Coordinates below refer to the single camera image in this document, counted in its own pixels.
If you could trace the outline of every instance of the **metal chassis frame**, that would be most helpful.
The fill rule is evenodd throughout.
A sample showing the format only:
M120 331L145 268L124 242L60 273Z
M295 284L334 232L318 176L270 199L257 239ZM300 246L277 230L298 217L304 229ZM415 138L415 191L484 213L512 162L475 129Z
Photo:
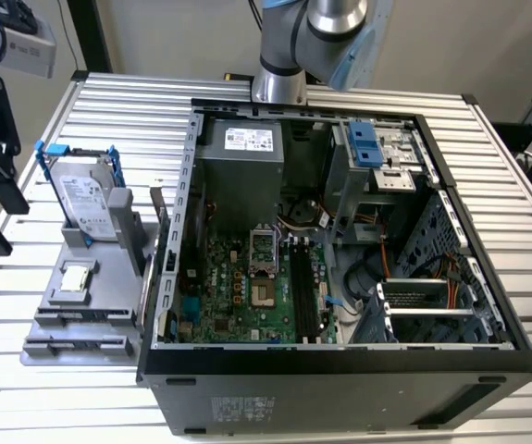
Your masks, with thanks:
M416 128L427 143L428 153L436 166L440 175L440 184L446 191L452 206L460 218L465 235L469 240L469 248L473 256L477 259L484 276L492 289L497 300L501 314L509 331L513 334L513 343L516 350L510 351L490 351L490 350L433 350L433 349L406 349L392 350L390 346L385 346L384 350L375 350L373 347L363 349L346 348L341 351L317 350L304 351L298 347L283 351L275 350L230 350L222 347L202 347L199 350L182 350L178 348L157 349L155 346L155 333L147 326L142 343L142 354L139 362L137 377L139 382L153 381L155 384L158 377L170 378L178 385L180 381L185 381L184 385L195 385L196 376L223 376L223 375L244 375L260 377L263 375L336 375L336 374L411 374L411 373L445 373L456 374L460 372L473 372L479 377L487 377L492 380L492 376L502 383L502 389L508 393L520 388L528 380L532 379L532 347L526 337L518 317L516 316L510 300L506 296L502 284L498 279L493 265L489 260L483 243L479 239L476 229L473 226L470 215L459 196L451 171L446 166L436 142L430 132L426 119L420 115L402 115L397 113L375 113L375 112L353 112L348 110L338 111L331 108L321 107L293 107L286 105L247 105L245 103L216 102L192 100L192 119L188 126L191 133L188 135L184 147L184 161L181 164L184 182L191 173L192 156L195 145L198 127L202 124L201 114L210 114L217 117L255 117L260 113L265 115L279 116L286 114L289 117L307 117L317 120L346 121L350 118L359 117L395 117L413 119ZM181 214L180 209L185 210L182 196L176 197L174 219L177 214ZM182 224L182 216L174 223ZM169 232L169 245L167 246L167 257L175 252L174 248L178 242L178 236L173 238L174 232L178 229L171 229ZM170 282L170 288L175 286L177 276L177 266L167 271L166 281L162 281L160 288L166 287L165 282ZM154 320L156 313L151 314L155 307L165 307L163 302L172 297L171 294L159 293L154 306L149 308L149 320ZM514 374L523 374L523 382L518 383L512 377ZM432 427L451 428L462 424L470 419L473 414L473 407L457 413L446 424L432 424Z

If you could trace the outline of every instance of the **ram slot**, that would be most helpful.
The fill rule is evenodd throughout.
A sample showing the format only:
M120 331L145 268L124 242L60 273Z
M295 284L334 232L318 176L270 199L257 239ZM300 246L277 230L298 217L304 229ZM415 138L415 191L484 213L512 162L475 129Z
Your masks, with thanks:
M294 304L294 323L297 341L315 342L317 336L317 309L313 293L313 275L309 247L306 245L292 245L291 257L291 285L292 301Z

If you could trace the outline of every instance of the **hard drive label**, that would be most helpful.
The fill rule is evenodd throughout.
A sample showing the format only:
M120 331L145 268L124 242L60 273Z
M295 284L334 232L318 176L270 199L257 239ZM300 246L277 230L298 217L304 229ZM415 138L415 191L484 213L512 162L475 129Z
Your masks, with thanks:
M93 239L116 236L99 182L82 176L62 176L68 206L79 228Z

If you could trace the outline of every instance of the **sticker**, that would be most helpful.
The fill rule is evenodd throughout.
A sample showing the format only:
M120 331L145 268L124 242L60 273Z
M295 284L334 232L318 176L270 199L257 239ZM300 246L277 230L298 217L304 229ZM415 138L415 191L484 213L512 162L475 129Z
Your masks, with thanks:
M274 151L274 132L271 129L229 128L225 150Z
M218 423L254 422L269 423L274 412L275 397L230 397L211 398L212 415Z
M99 182L82 176L62 176L60 181L79 228L93 239L115 238L116 231Z
M327 211L324 211L321 217L319 217L319 225L321 228L327 228L329 223L329 215Z

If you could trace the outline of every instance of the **side panel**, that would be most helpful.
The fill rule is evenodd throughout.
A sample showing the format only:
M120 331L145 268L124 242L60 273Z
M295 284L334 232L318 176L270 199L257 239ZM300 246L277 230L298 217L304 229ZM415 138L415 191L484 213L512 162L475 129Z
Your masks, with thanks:
M454 428L527 379L471 372L152 376L149 382L174 434L212 435L404 430L430 426L427 419L441 423L430 428Z

